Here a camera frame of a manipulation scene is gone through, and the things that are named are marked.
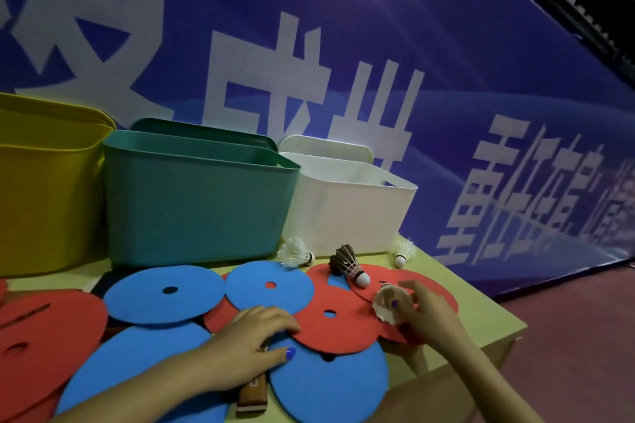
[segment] dark feather shuttlecock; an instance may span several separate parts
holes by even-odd
[[[332,274],[350,278],[360,288],[366,288],[370,284],[370,276],[361,269],[350,244],[340,247],[329,259],[328,266]]]

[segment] light green table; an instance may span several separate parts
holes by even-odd
[[[362,264],[390,267],[387,255],[359,258]],[[318,259],[324,264],[327,259]],[[213,268],[223,275],[235,266]],[[419,251],[406,266],[432,278],[450,291],[458,302],[459,316],[476,344],[499,366],[505,361],[515,341],[526,325],[470,284],[456,276],[432,257]],[[61,288],[92,289],[99,277],[110,269],[108,260],[88,264],[64,273],[9,280],[13,291]],[[432,348],[399,347],[383,344],[389,365],[389,386],[384,401],[371,421],[377,422],[440,422],[463,423],[472,416],[474,403],[449,364]],[[232,407],[226,421],[240,420]],[[269,407],[254,423],[284,423],[293,421],[280,407],[269,388]]]

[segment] blue foam disc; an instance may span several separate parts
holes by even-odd
[[[276,261],[252,261],[236,267],[226,280],[227,299],[240,310],[277,306],[288,313],[301,311],[313,299],[313,282],[300,269]]]
[[[109,339],[73,375],[62,393],[56,414],[92,398],[164,360],[210,339],[210,334],[194,323],[164,328],[131,327]],[[204,393],[181,403],[159,421],[223,422],[228,404],[220,393]]]
[[[225,296],[225,281],[199,266],[144,269],[104,295],[108,313],[134,325],[178,323],[207,313]]]
[[[287,413],[302,423],[361,423],[388,389],[388,364],[377,342],[330,362],[289,337],[270,348],[285,346],[297,352],[290,362],[271,370],[271,386]]]

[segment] floor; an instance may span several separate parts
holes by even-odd
[[[586,276],[503,306],[529,328],[502,372],[544,421],[635,421],[635,269]]]

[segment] right hand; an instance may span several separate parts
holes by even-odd
[[[411,289],[412,296],[398,294],[392,301],[393,311],[446,359],[474,346],[459,317],[443,296],[430,291],[419,281],[400,281]]]

